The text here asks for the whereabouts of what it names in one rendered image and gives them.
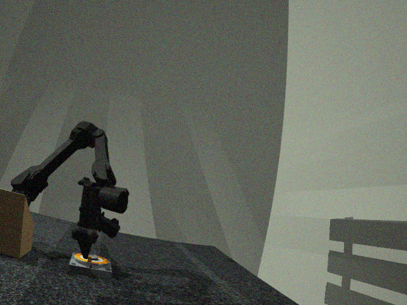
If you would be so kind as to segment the white square base plate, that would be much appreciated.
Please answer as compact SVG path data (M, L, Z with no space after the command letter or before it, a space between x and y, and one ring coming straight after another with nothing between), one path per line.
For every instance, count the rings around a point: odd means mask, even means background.
M92 266L89 264L83 264L80 261L77 261L74 256L77 254L76 252L72 253L71 260L69 263L69 272L81 274L81 275L88 275L94 276L99 278L107 278L112 279L112 269L111 269L111 260L107 266ZM92 261L97 261L98 257L94 254L89 254L92 257Z

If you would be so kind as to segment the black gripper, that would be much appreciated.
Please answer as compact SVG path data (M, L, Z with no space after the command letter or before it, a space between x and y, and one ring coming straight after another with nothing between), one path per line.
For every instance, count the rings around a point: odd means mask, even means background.
M99 235L93 230L96 216L100 214L101 207L93 207L81 203L78 227L72 231L72 239L77 240L84 259L89 256L92 243L95 244Z

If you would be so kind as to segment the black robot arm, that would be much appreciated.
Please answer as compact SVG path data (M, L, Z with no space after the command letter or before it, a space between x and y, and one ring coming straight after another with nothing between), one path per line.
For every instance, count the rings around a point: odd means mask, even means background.
M93 123L82 121L78 123L69 136L56 151L38 166L31 166L11 181L12 192L23 194L28 206L48 186L48 177L76 150L95 148L95 162L92 165L92 182L84 177L78 181L83 186L81 202L93 207L123 214L127 209L127 188L116 187L116 178L109 162L107 137L105 131ZM104 212L96 216L93 230L100 229L110 238L114 238L120 230L119 220L104 217Z

